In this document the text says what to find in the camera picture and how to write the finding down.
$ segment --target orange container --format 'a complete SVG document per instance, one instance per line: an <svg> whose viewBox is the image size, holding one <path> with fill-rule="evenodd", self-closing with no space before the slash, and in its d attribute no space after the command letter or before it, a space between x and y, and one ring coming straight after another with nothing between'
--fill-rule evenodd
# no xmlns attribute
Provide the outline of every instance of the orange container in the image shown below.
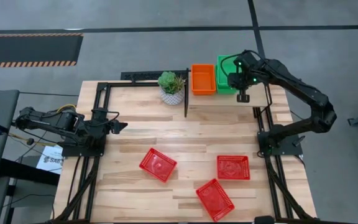
<svg viewBox="0 0 358 224"><path fill-rule="evenodd" d="M215 93L215 65L191 65L191 90L194 95L213 95Z"/></svg>

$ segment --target green bin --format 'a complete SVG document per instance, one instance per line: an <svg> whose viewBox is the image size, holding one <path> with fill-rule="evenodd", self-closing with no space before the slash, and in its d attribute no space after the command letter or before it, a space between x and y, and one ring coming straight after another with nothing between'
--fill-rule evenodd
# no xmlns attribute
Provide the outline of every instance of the green bin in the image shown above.
<svg viewBox="0 0 358 224"><path fill-rule="evenodd" d="M229 85L227 84L227 77L224 75L221 69L221 61L228 56L230 55L218 56L218 64L216 65L216 72L215 72L216 90L218 94L235 94L237 92L236 89L229 87ZM233 63L234 59L236 59L236 57L226 59L223 62L223 68L227 74L231 72L236 72L236 65Z"/></svg>

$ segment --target wooden tabletop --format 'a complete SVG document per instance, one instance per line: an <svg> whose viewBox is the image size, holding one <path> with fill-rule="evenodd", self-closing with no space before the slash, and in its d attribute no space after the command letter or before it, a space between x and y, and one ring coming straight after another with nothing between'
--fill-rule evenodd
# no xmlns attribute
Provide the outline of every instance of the wooden tabletop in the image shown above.
<svg viewBox="0 0 358 224"><path fill-rule="evenodd" d="M86 119L91 117L96 85L97 81L87 81L81 87L77 112L85 114ZM262 90L253 91L253 95L265 96ZM274 123L291 123L285 91L279 86L271 86L271 90ZM273 216L265 162L256 155L259 128L252 107L205 108L192 106L192 97L189 99L188 116L184 118L183 102L166 105L160 99L158 87L112 88L108 109L119 111L118 120L129 124L120 135L108 135L99 165L91 222L211 222L196 189L216 178L217 155L246 155L250 164L250 180L219 181L236 207L221 221L250 222L256 216ZM178 162L166 184L139 168L151 147ZM56 214L66 206L76 160L70 157L63 164L54 203ZM289 191L306 212L315 216L303 165L293 156L282 156L282 160ZM80 169L81 166L73 193L77 190ZM277 191L285 216L283 198ZM80 218L85 214L87 194L83 197Z"/></svg>

